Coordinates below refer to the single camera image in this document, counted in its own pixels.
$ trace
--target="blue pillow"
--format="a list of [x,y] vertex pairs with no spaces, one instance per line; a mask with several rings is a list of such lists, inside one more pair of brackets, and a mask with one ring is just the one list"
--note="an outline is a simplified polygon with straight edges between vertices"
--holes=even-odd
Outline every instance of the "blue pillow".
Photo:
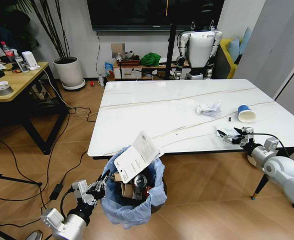
[[248,41],[251,37],[251,33],[252,33],[251,29],[247,27],[245,35],[243,36],[243,39],[242,39],[242,43],[240,45],[240,49],[239,49],[240,55],[243,55],[243,53],[245,52]]
[[229,42],[228,52],[230,53],[233,62],[235,62],[239,56],[239,48],[240,42],[238,37],[233,41]]

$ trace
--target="blue plastic bag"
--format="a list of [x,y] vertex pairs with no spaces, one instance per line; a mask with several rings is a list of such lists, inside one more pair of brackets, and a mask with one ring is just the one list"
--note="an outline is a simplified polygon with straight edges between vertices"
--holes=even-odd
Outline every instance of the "blue plastic bag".
[[[110,174],[117,171],[114,161],[119,157],[128,147],[123,148],[116,155],[114,155],[103,169],[103,174],[110,170]],[[157,157],[149,166],[147,166],[155,186],[149,190],[147,200],[138,206],[121,204],[123,197],[116,193],[118,183],[115,183],[110,178],[107,181],[106,196],[100,200],[102,209],[107,218],[113,224],[122,224],[125,229],[131,226],[145,224],[151,217],[151,205],[159,206],[164,204],[167,196],[165,194],[162,182],[163,171],[165,166]]]

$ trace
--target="television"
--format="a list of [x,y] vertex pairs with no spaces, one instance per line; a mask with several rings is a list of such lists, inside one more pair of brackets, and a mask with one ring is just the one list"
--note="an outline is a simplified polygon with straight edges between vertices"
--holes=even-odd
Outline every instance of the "television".
[[[175,0],[87,0],[94,31],[169,31]],[[217,26],[224,0],[180,0],[177,30],[197,25]],[[203,6],[210,10],[203,11]]]

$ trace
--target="crumpled paper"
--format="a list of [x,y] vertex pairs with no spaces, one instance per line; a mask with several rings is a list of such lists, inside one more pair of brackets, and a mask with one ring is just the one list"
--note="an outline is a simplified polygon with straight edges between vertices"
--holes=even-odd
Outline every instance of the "crumpled paper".
[[208,104],[200,104],[197,108],[196,108],[196,112],[197,114],[200,115],[200,113],[203,113],[205,115],[209,115],[209,116],[216,116],[219,113],[221,113],[220,110],[220,100],[217,101],[216,103],[212,104],[212,105],[208,105]]

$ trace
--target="green cloth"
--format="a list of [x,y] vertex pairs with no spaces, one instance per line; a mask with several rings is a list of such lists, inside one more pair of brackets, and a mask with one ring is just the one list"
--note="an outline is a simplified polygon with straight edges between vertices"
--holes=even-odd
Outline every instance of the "green cloth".
[[157,55],[156,53],[150,52],[140,60],[140,64],[146,67],[159,66],[160,58],[161,56]]

